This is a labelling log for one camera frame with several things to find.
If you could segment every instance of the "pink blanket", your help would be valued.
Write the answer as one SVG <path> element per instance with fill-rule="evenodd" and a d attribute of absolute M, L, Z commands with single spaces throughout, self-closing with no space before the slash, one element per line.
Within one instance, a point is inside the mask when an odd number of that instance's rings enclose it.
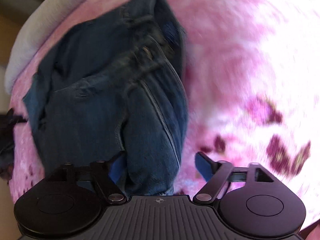
<path fill-rule="evenodd" d="M 126 1 L 74 10 L 17 79 L 11 107 L 27 117 L 31 77 L 70 27 Z M 261 163 L 304 202 L 303 228 L 320 219 L 320 0 L 168 1 L 188 35 L 190 121 L 175 190 L 192 197 L 204 185 L 194 166 L 201 150 L 235 166 Z M 16 126 L 15 143 L 14 201 L 44 176 L 29 125 Z"/>

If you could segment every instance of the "crosshair logo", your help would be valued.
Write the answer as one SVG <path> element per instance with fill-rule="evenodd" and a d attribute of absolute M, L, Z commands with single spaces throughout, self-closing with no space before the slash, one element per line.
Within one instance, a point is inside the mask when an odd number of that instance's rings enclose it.
<path fill-rule="evenodd" d="M 159 204 L 161 204 L 165 200 L 163 198 L 157 198 L 155 201 L 157 201 Z"/>

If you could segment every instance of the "jeans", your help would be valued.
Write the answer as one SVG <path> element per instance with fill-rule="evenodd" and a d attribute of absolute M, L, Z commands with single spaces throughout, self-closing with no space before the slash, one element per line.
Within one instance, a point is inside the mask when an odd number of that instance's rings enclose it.
<path fill-rule="evenodd" d="M 188 120 L 184 50 L 165 0 L 131 0 L 71 28 L 24 97 L 46 174 L 125 150 L 127 196 L 172 194 Z"/>

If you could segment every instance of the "bed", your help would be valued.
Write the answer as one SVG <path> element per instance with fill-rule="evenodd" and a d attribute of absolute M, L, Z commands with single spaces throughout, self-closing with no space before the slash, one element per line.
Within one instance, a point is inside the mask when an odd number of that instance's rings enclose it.
<path fill-rule="evenodd" d="M 22 98 L 48 50 L 73 25 L 126 1 L 44 1 L 12 49 L 10 107 L 27 118 Z M 320 0 L 168 1 L 188 36 L 183 83 L 190 120 L 175 191 L 192 197 L 204 185 L 194 167 L 198 151 L 235 166 L 259 162 L 305 204 L 302 229 L 319 220 Z M 14 136 L 15 202 L 44 169 L 30 126 L 17 125 Z"/>

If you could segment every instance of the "denim fabric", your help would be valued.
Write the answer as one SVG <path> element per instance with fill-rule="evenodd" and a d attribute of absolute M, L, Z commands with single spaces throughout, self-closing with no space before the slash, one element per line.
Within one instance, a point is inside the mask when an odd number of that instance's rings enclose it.
<path fill-rule="evenodd" d="M 188 118 L 184 49 L 165 0 L 131 0 L 71 28 L 24 98 L 46 174 L 125 150 L 128 196 L 172 194 Z"/>

